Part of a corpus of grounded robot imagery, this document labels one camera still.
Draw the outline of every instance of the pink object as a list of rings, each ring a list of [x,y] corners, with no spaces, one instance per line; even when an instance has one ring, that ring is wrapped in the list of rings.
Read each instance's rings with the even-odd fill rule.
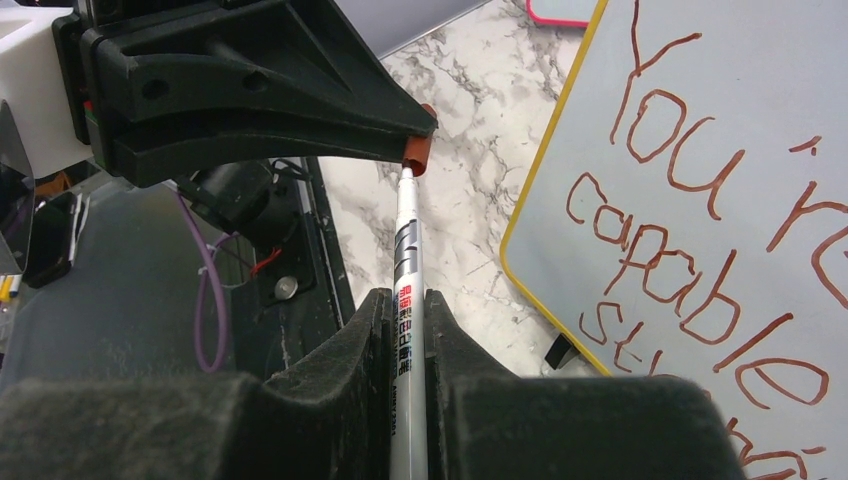
[[[559,0],[557,3],[563,3],[565,0]],[[541,23],[545,25],[559,25],[562,27],[578,27],[578,28],[586,28],[589,26],[589,20],[580,20],[580,19],[572,19],[572,18],[562,18],[559,14],[553,15],[551,13],[543,13],[536,12],[533,9],[533,0],[527,0],[527,14],[530,15],[530,18],[533,19],[536,23]]]

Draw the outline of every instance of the red handwriting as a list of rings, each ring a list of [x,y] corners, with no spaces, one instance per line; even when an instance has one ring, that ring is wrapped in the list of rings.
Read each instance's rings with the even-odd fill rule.
[[[650,231],[659,232],[659,234],[662,236],[662,240],[660,241],[660,247],[657,249],[656,252],[652,253],[647,260],[645,260],[645,263],[634,262],[633,255],[636,253],[636,248],[639,246],[639,240],[642,239],[642,235],[644,235],[645,232]],[[633,236],[633,241],[630,244],[630,249],[627,251],[627,257],[624,260],[619,260],[619,263],[621,263],[621,269],[618,271],[618,274],[616,274],[616,276],[612,279],[609,285],[607,285],[607,288],[604,290],[604,296],[609,295],[609,292],[612,290],[612,287],[614,287],[615,284],[618,283],[619,280],[621,280],[621,277],[624,275],[624,272],[627,270],[628,267],[642,270],[647,269],[648,264],[651,262],[651,260],[653,260],[659,252],[664,251],[667,244],[668,230],[657,225],[640,225],[639,228],[636,229],[636,235]]]
[[[704,117],[695,122],[695,124],[692,125],[689,130],[687,130],[686,133],[683,134],[683,137],[680,138],[680,141],[677,142],[677,145],[674,146],[671,151],[671,159],[668,161],[668,171],[666,172],[666,179],[668,180],[669,185],[684,192],[695,193],[709,190],[710,196],[707,199],[707,212],[710,214],[710,217],[712,217],[713,220],[721,220],[721,217],[715,211],[715,201],[716,197],[718,196],[718,191],[721,188],[722,184],[724,184],[724,181],[727,180],[727,177],[729,177],[730,174],[733,172],[733,169],[736,168],[736,165],[738,165],[739,162],[742,161],[742,157],[745,156],[745,150],[739,150],[735,154],[733,154],[733,157],[730,158],[730,161],[727,162],[724,168],[722,168],[721,171],[718,172],[718,175],[716,175],[715,178],[709,183],[696,186],[685,185],[674,178],[674,165],[677,163],[677,157],[678,155],[680,155],[680,149],[683,148],[683,144],[686,143],[686,140],[688,140],[689,137],[691,137],[692,134],[695,133],[695,131],[697,131],[698,128],[701,127],[701,125],[703,125],[709,120],[715,120],[715,118]]]
[[[598,228],[598,223],[601,220],[601,214],[604,212],[611,212],[614,215],[618,216],[618,221],[621,223],[621,230],[618,232],[618,236],[616,238],[612,238],[610,236],[604,235],[601,233]],[[627,237],[630,235],[630,227],[633,223],[633,215],[628,215],[627,218],[624,218],[624,212],[621,210],[611,207],[607,204],[601,205],[598,207],[598,211],[595,212],[595,221],[593,223],[593,228],[595,229],[595,236],[599,239],[612,243],[613,245],[621,245],[621,251],[627,250]]]
[[[767,252],[773,252],[778,245],[780,245],[780,241],[783,240],[783,237],[786,236],[789,229],[795,225],[795,222],[804,215],[809,215],[818,210],[827,209],[833,210],[836,212],[848,213],[848,205],[837,203],[837,202],[818,202],[812,205],[806,206],[807,200],[813,195],[813,192],[816,190],[816,186],[818,184],[816,182],[810,182],[807,185],[807,189],[804,190],[804,193],[798,198],[798,201],[795,202],[795,205],[792,207],[792,211],[789,212],[789,216],[786,217],[783,224],[780,228],[777,229],[777,233],[774,234],[774,237],[769,242],[766,247]],[[834,233],[833,235],[827,237],[825,241],[823,241],[815,250],[813,250],[813,254],[810,257],[810,263],[813,266],[813,271],[816,272],[816,276],[819,278],[819,281],[824,285],[828,292],[842,305],[843,308],[848,308],[848,298],[845,297],[845,294],[840,291],[836,285],[830,280],[825,273],[824,268],[821,265],[821,257],[831,245],[842,240],[848,236],[848,227],[843,228],[842,230]]]
[[[574,222],[578,225],[583,225],[583,222],[585,222],[585,220],[583,220],[582,218],[577,218],[576,216],[574,216],[574,213],[571,212],[571,198],[574,196],[574,191],[577,190],[577,187],[583,180],[588,180],[592,182],[592,185],[595,186],[595,192],[598,194],[599,197],[601,197],[601,200],[603,200],[604,203],[607,203],[607,197],[606,195],[604,195],[604,192],[601,191],[601,186],[598,185],[598,181],[595,179],[595,177],[593,177],[592,174],[589,172],[585,172],[580,175],[580,177],[577,178],[577,181],[574,182],[574,185],[571,187],[571,190],[568,192],[568,198],[565,200],[565,213],[567,213],[568,216],[571,217],[571,219],[574,220]]]
[[[792,320],[793,318],[795,318],[795,316],[792,315],[791,313],[785,313],[785,314],[781,315],[780,317],[778,317],[777,319],[773,320],[771,323],[769,323],[766,326],[766,328],[760,330],[759,333],[757,333],[756,335],[751,337],[751,339],[748,340],[747,342],[745,342],[744,344],[742,344],[741,347],[734,350],[733,353],[728,355],[724,360],[713,365],[713,372],[714,373],[720,372],[721,369],[723,369],[724,367],[733,363],[734,360],[741,357],[748,350],[754,348],[754,345],[765,340],[765,338],[768,337],[769,335],[771,335],[775,330],[777,330],[778,327],[780,327],[784,323],[788,322],[789,320]]]
[[[802,143],[801,145],[795,145],[794,147],[790,148],[789,153],[803,152],[804,150],[809,148],[810,155],[815,157],[817,152],[816,145],[819,143],[819,140],[821,140],[821,135],[816,135],[813,138]]]
[[[662,47],[653,57],[645,63],[642,63],[639,55],[639,42],[636,39],[636,25],[639,23],[639,0],[633,3],[633,23],[630,26],[630,43],[633,47],[633,71],[627,76],[627,85],[624,87],[624,95],[621,98],[621,107],[618,109],[618,115],[615,117],[615,123],[610,131],[610,144],[615,145],[615,134],[618,131],[618,126],[621,124],[621,117],[624,115],[624,109],[627,107],[627,101],[630,99],[630,90],[633,88],[633,80],[636,77],[642,76],[645,70],[651,68],[660,59],[668,53],[672,48],[683,45],[701,38],[700,33],[692,33],[677,40],[673,40]]]
[[[752,455],[751,452],[754,450],[754,443],[751,442],[751,440],[746,435],[742,434],[741,432],[739,432],[739,430],[737,430],[736,427],[738,424],[738,418],[731,418],[730,421],[727,422],[727,433],[731,437],[741,440],[743,443],[742,450],[739,453],[739,462],[742,463],[743,467],[747,467],[748,465],[757,462],[765,462],[776,459],[791,459],[795,462],[795,467],[798,468],[797,470],[795,470],[794,468],[787,468],[779,472],[760,475],[756,478],[752,478],[751,480],[786,480],[789,477],[795,475],[796,473],[799,477],[801,477],[801,479],[807,478],[807,465],[806,463],[804,463],[804,459],[801,457],[801,455],[795,452],[781,450],[777,452],[758,453]],[[802,448],[801,452],[805,455],[817,455],[826,450],[827,449],[825,447],[818,446],[814,448]]]
[[[607,332],[604,331],[604,322],[601,318],[601,307],[612,307],[615,309],[616,316],[618,317],[618,323],[624,323],[624,319],[621,318],[621,305],[617,303],[611,302],[600,302],[595,307],[595,318],[598,319],[598,328],[601,330],[602,338],[596,338],[589,334],[585,328],[583,328],[583,314],[580,314],[580,320],[578,321],[578,326],[580,327],[580,331],[583,332],[584,335],[592,339],[598,345],[606,345],[607,343]]]
[[[685,320],[680,322],[680,330],[682,330],[683,333],[706,345],[718,345],[730,338],[730,335],[733,334],[733,329],[736,328],[736,324],[739,322],[739,316],[742,314],[742,307],[736,302],[736,300],[733,300],[718,291],[719,288],[721,288],[722,283],[724,283],[724,279],[727,277],[728,272],[730,272],[730,266],[733,265],[734,259],[736,259],[736,250],[731,250],[730,255],[727,256],[727,260],[724,262],[724,267],[722,267],[715,284],[713,284],[712,290],[710,290],[710,294],[707,296],[707,299],[704,300],[704,303],[702,303],[700,307],[696,308],[694,312],[690,313]],[[730,321],[727,322],[727,328],[725,328],[724,333],[719,335],[717,338],[709,339],[692,331],[689,328],[689,323],[700,315],[701,312],[706,310],[713,300],[718,300],[729,305],[733,309],[733,314],[730,316]]]
[[[775,382],[774,379],[772,379],[771,377],[766,375],[765,372],[763,372],[762,367],[766,365],[794,365],[796,367],[800,367],[801,369],[806,369],[815,373],[819,376],[819,389],[816,392],[816,395],[812,398],[812,400],[804,400],[803,398],[783,388],[777,382]],[[777,390],[778,392],[791,398],[792,400],[795,400],[796,402],[803,403],[804,405],[816,405],[817,403],[819,403],[822,398],[824,398],[825,394],[827,394],[827,387],[830,383],[830,375],[828,375],[827,372],[811,363],[802,362],[800,360],[791,360],[788,358],[763,358],[762,360],[757,360],[755,362],[740,365],[739,368],[736,369],[736,383],[739,385],[739,388],[742,390],[742,393],[745,395],[745,397],[748,398],[751,403],[764,410],[769,410],[771,407],[754,398],[754,396],[751,394],[751,391],[745,387],[745,383],[743,381],[742,375],[746,371],[751,369],[753,369],[754,372],[756,372],[756,374],[771,388]]]
[[[638,361],[639,363],[642,363],[641,358],[639,358],[638,356],[634,355],[633,353],[627,351],[624,347],[627,346],[630,342],[633,341],[633,337],[635,337],[636,334],[639,333],[639,330],[642,330],[642,327],[644,327],[644,326],[645,326],[645,322],[637,323],[636,327],[634,327],[633,330],[630,331],[630,334],[627,335],[627,338],[625,338],[621,342],[615,342],[615,357],[613,357],[613,365],[618,367],[619,370],[621,370],[623,372],[627,372],[627,373],[633,373],[633,370],[631,370],[627,367],[623,367],[621,364],[618,363],[619,357],[621,356],[621,352],[627,353],[628,355],[633,357],[636,361]]]
[[[668,55],[671,50],[675,49],[675,47],[694,42],[700,39],[702,35],[700,33],[691,33],[672,40],[660,48],[647,61],[643,61],[637,38],[639,14],[640,1],[634,0],[633,19],[630,25],[630,40],[634,66],[627,76],[621,104],[609,133],[610,144],[616,144],[619,129],[625,128],[622,125],[627,125],[629,122],[626,140],[622,143],[629,155],[639,165],[644,165],[651,161],[655,163],[657,161],[663,161],[662,159],[655,159],[659,156],[666,155],[666,152],[670,150],[668,164],[665,170],[665,180],[669,186],[679,192],[698,194],[700,196],[699,198],[704,198],[709,218],[716,222],[721,222],[722,214],[727,214],[724,211],[726,208],[723,206],[724,204],[717,205],[721,189],[732,188],[724,187],[730,175],[736,170],[741,171],[742,168],[753,167],[753,165],[749,165],[752,161],[746,160],[746,165],[743,165],[742,168],[737,168],[742,160],[746,158],[748,152],[745,148],[729,149],[720,158],[710,159],[707,162],[707,165],[714,165],[715,167],[715,170],[710,170],[708,175],[694,179],[689,177],[687,167],[696,165],[698,160],[700,160],[695,156],[696,147],[691,145],[690,140],[695,136],[696,139],[694,141],[696,144],[703,144],[704,136],[709,135],[711,129],[715,128],[716,125],[720,125],[721,120],[717,121],[715,116],[710,115],[698,115],[700,118],[693,115],[693,117],[687,118],[690,111],[694,112],[697,110],[695,108],[690,109],[687,106],[686,100],[681,98],[684,97],[683,95],[678,95],[662,88],[651,88],[663,87],[663,85],[639,84],[638,88],[640,90],[636,94],[633,93],[633,88],[636,79],[642,78],[643,73],[659,61],[670,58],[671,60],[663,61],[666,63],[673,62],[673,58],[678,54]],[[693,48],[697,50],[699,47],[687,47],[687,50],[692,50]],[[637,102],[636,98],[645,91],[648,93],[644,94]],[[675,112],[674,107],[677,108],[676,112],[678,116],[676,118],[673,117],[673,112]],[[661,134],[656,137],[651,137],[652,140],[648,145],[642,143],[643,132],[656,132],[656,129],[653,128],[654,126],[651,125],[651,122],[655,121],[655,115],[649,115],[649,110],[664,108],[671,108],[671,117],[665,116],[665,118],[673,118],[674,121],[664,125],[666,130],[662,130]],[[632,115],[632,121],[630,121],[630,116],[628,119],[624,119],[625,112],[630,112],[629,115]],[[817,146],[821,139],[822,137],[819,135],[813,136],[804,143],[790,147],[789,152],[793,154],[809,152],[810,155],[816,156]],[[701,171],[700,165],[699,168],[693,171]],[[598,175],[598,178],[601,180],[604,179],[601,175]],[[650,322],[657,322],[656,324],[661,328],[659,320],[627,318],[622,315],[621,305],[624,302],[615,302],[616,300],[620,300],[620,298],[616,298],[616,295],[622,297],[627,293],[626,300],[628,302],[632,300],[634,306],[640,305],[637,299],[632,298],[631,291],[626,290],[633,285],[632,281],[638,277],[624,278],[624,275],[628,271],[631,272],[632,276],[633,270],[635,270],[636,274],[641,276],[642,292],[647,298],[657,302],[651,303],[651,305],[654,308],[657,305],[666,305],[669,313],[673,309],[674,314],[678,317],[674,322],[677,323],[680,331],[685,334],[685,337],[683,337],[685,338],[684,342],[689,342],[688,345],[702,349],[705,347],[708,349],[721,348],[722,354],[735,347],[726,357],[712,366],[712,371],[714,374],[724,376],[729,376],[732,371],[735,384],[739,388],[740,395],[738,395],[738,398],[740,400],[744,398],[746,405],[750,403],[758,409],[781,411],[778,402],[785,402],[782,399],[786,399],[794,402],[798,408],[816,408],[817,406],[821,408],[821,404],[827,398],[831,382],[830,375],[825,368],[802,359],[768,356],[765,354],[765,352],[773,350],[768,350],[763,345],[773,344],[778,336],[774,336],[774,338],[770,337],[783,325],[792,321],[795,315],[792,312],[786,312],[777,318],[767,317],[758,319],[750,315],[751,307],[745,306],[744,301],[740,301],[744,300],[744,297],[740,297],[738,292],[732,290],[733,286],[739,285],[739,282],[742,280],[741,272],[734,273],[733,275],[736,276],[730,277],[730,280],[728,280],[728,277],[731,275],[734,263],[737,263],[737,260],[742,262],[738,257],[744,257],[746,254],[740,254],[740,251],[744,252],[745,250],[740,248],[738,251],[736,248],[732,248],[734,247],[733,245],[725,246],[721,242],[712,242],[711,245],[714,248],[709,250],[710,254],[715,254],[717,251],[718,254],[722,255],[719,257],[719,261],[720,258],[725,258],[721,268],[716,269],[715,267],[718,267],[719,264],[710,265],[709,262],[704,262],[704,258],[696,258],[696,256],[700,257],[700,255],[697,255],[698,251],[692,249],[688,249],[689,251],[687,251],[685,245],[682,246],[683,248],[679,248],[681,247],[680,245],[675,245],[672,238],[673,235],[669,231],[669,228],[667,228],[668,224],[663,221],[662,217],[645,219],[640,222],[640,219],[634,218],[633,214],[627,212],[627,208],[617,208],[626,207],[627,204],[611,201],[618,190],[604,192],[602,188],[603,182],[600,182],[598,178],[590,172],[584,172],[577,178],[568,193],[566,213],[577,226],[580,226],[586,224],[588,219],[593,218],[589,212],[594,210],[592,229],[595,237],[605,242],[605,244],[612,244],[621,248],[622,253],[620,256],[618,254],[616,255],[619,268],[602,292],[602,295],[607,297],[604,298],[606,301],[598,302],[595,305],[597,329],[594,327],[594,321],[592,320],[588,320],[589,324],[584,324],[584,321],[587,321],[588,317],[585,317],[583,313],[580,314],[578,322],[580,331],[590,340],[601,346],[611,345],[607,349],[614,347],[613,364],[615,368],[628,374],[632,374],[634,371],[637,373],[640,373],[640,371],[644,372],[647,369],[650,376],[675,376],[671,373],[662,372],[663,368],[660,360],[664,355],[663,349],[655,350],[652,348],[646,352],[645,348],[648,342],[638,337],[640,332],[644,337],[646,335],[645,330],[648,330],[650,333],[651,329],[655,328],[654,324],[648,325]],[[584,183],[586,184],[584,186],[585,188],[579,188]],[[766,252],[771,253],[778,248],[785,236],[793,229],[802,230],[803,227],[794,228],[795,224],[799,219],[808,214],[819,210],[848,213],[848,205],[846,204],[834,201],[812,202],[811,198],[815,189],[816,182],[810,182],[786,219],[777,228],[774,237],[766,247]],[[575,195],[577,197],[585,195],[586,198],[577,198]],[[848,257],[846,244],[840,243],[848,238],[848,226],[843,226],[845,228],[839,229],[827,236],[827,238],[824,238],[812,250],[810,253],[810,263],[821,285],[825,287],[843,308],[848,309],[848,296],[846,295],[848,291],[845,291],[848,285],[837,285],[834,283],[834,281],[839,281],[841,277],[834,276],[834,271],[831,271],[831,275],[828,275],[822,264],[823,259],[830,260],[833,258],[832,255],[837,254],[839,251],[844,251],[845,257]],[[617,250],[617,248],[606,245],[603,248],[607,249],[607,251]],[[705,272],[713,272],[714,270],[719,270],[718,275],[715,280],[711,280],[711,273],[705,274]],[[667,277],[666,273],[675,273],[676,276]],[[703,281],[712,281],[712,286],[708,289],[708,283],[701,285],[703,288],[697,288],[704,278],[710,278],[710,280]],[[624,280],[624,286],[619,285],[622,280]],[[607,312],[610,310],[615,311],[615,319],[609,317]],[[771,320],[764,327],[762,325],[753,327],[753,331],[757,333],[749,337],[751,334],[748,332],[752,331],[750,322],[763,321],[764,323],[770,318],[774,318],[774,320]],[[605,327],[611,328],[609,322],[612,322],[612,325],[615,325],[616,322],[619,325],[626,325],[624,327],[626,329],[625,331],[629,330],[629,333],[623,336],[623,332],[620,330],[610,330],[610,336],[608,337]],[[785,327],[784,330],[786,331],[783,331],[782,334],[789,333]],[[804,381],[789,383],[787,382],[789,378],[801,378]],[[711,396],[708,391],[705,391],[705,394]],[[739,455],[740,462],[746,467],[751,465],[756,466],[759,476],[752,480],[786,480],[794,476],[805,480],[809,475],[807,464],[813,463],[811,458],[826,451],[824,446],[814,446],[802,449],[794,447],[784,449],[769,448],[769,450],[773,451],[763,452],[762,448],[757,450],[754,446],[755,443],[761,445],[759,442],[752,441],[748,436],[739,431],[738,422],[736,417],[731,419],[731,422],[727,425],[728,433],[743,443],[743,448]],[[804,440],[805,445],[816,445],[819,443],[807,443],[807,440]]]
[[[643,156],[633,148],[633,134],[636,133],[636,127],[639,125],[639,122],[642,121],[642,117],[645,115],[645,112],[648,111],[648,100],[654,98],[656,95],[671,100],[680,109],[680,114],[677,118],[677,124],[675,124],[674,130],[668,138],[653,152]],[[633,155],[633,158],[635,158],[637,162],[650,162],[654,157],[661,154],[666,148],[668,148],[669,145],[672,144],[672,142],[674,142],[674,139],[677,138],[677,135],[680,133],[680,129],[683,128],[683,122],[685,121],[686,104],[683,103],[683,100],[681,100],[677,95],[666,92],[665,90],[651,90],[647,95],[642,97],[642,101],[639,102],[639,110],[636,112],[636,120],[634,120],[633,124],[630,125],[630,132],[627,134],[627,150],[630,151],[630,154]]]
[[[654,292],[652,292],[648,289],[648,281],[650,279],[651,272],[654,271],[657,267],[659,267],[659,264],[662,261],[662,259],[667,258],[667,257],[673,257],[673,256],[680,256],[680,257],[683,257],[684,259],[686,259],[687,271],[689,272],[690,275],[694,275],[695,278],[691,282],[680,287],[670,297],[663,298],[663,297],[660,297],[659,295],[655,294]],[[684,252],[683,250],[679,250],[679,249],[678,250],[671,250],[671,251],[662,250],[660,252],[657,252],[657,254],[654,256],[654,258],[652,258],[651,261],[648,262],[647,267],[648,268],[645,268],[645,274],[642,276],[642,291],[645,292],[645,295],[653,298],[654,300],[656,300],[660,303],[671,303],[671,302],[674,302],[676,300],[676,303],[675,303],[675,306],[674,306],[674,313],[676,313],[677,316],[679,317],[680,316],[680,307],[683,304],[683,299],[685,299],[686,295],[689,294],[689,292],[695,287],[695,285],[698,283],[698,280],[701,279],[701,274],[703,273],[703,272],[698,272],[697,275],[695,274],[695,258],[692,257],[692,255],[689,255],[688,253]]]

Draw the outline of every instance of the red wire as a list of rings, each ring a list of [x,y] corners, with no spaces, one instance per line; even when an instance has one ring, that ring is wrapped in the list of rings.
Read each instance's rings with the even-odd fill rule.
[[[255,277],[256,275],[258,275],[260,270],[262,270],[263,268],[268,266],[268,264],[276,260],[281,253],[283,253],[283,251],[280,248],[274,247],[274,249],[271,250],[271,255],[268,255],[268,258],[257,263],[256,265],[254,265],[253,268],[250,269],[250,276]]]

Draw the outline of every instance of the yellow whiteboard frame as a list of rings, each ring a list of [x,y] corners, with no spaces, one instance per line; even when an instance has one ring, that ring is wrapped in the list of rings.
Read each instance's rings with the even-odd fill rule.
[[[583,59],[586,58],[586,53],[589,51],[589,46],[592,44],[592,39],[595,37],[595,31],[598,28],[598,24],[601,23],[601,17],[604,15],[604,10],[607,8],[607,1],[608,0],[598,0],[598,4],[595,6],[595,11],[592,13],[592,20],[589,22],[586,34],[583,36],[583,42],[580,44],[580,49],[577,50],[577,56],[574,58],[574,64],[571,67],[571,71],[568,72],[568,77],[565,79],[565,85],[562,88],[559,101],[557,102],[556,108],[554,108],[554,113],[551,116],[551,121],[548,123],[547,130],[545,130],[545,135],[542,137],[542,142],[539,145],[539,151],[536,153],[536,158],[533,160],[533,165],[530,167],[530,173],[527,174],[527,180],[524,181],[524,187],[521,189],[521,195],[518,197],[518,202],[515,204],[515,210],[512,212],[509,225],[506,227],[506,233],[501,241],[500,257],[501,267],[503,268],[504,273],[506,273],[506,276],[509,277],[512,283],[521,290],[521,293],[533,302],[533,305],[535,305],[536,308],[538,308],[539,311],[542,312],[542,314],[544,314],[545,317],[547,317],[548,320],[568,338],[568,341],[571,342],[572,345],[580,350],[583,356],[585,356],[586,359],[595,366],[595,368],[600,370],[604,375],[610,376],[612,375],[610,370],[602,364],[588,348],[580,343],[580,340],[578,340],[574,334],[565,328],[565,325],[563,325],[554,316],[554,314],[551,313],[551,311],[548,310],[548,308],[545,307],[538,298],[530,293],[530,290],[528,290],[527,287],[525,287],[515,277],[512,270],[509,268],[509,263],[506,261],[506,246],[509,243],[509,238],[512,236],[512,230],[515,228],[515,223],[518,220],[518,215],[521,213],[522,207],[524,207],[524,201],[527,199],[527,194],[530,193],[530,187],[533,186],[533,180],[536,179],[536,173],[539,171],[542,159],[545,158],[545,152],[548,150],[548,143],[550,143],[554,130],[556,130],[559,117],[562,115],[562,110],[565,108],[565,102],[568,100],[571,88],[574,86],[574,82],[577,80],[577,75],[580,73],[580,67],[583,66]]]

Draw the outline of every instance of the white robot part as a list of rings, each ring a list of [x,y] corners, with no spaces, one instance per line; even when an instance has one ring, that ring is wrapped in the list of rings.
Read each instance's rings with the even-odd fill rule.
[[[0,101],[11,108],[35,178],[91,157],[74,134],[53,41],[53,21],[71,11],[0,0]]]

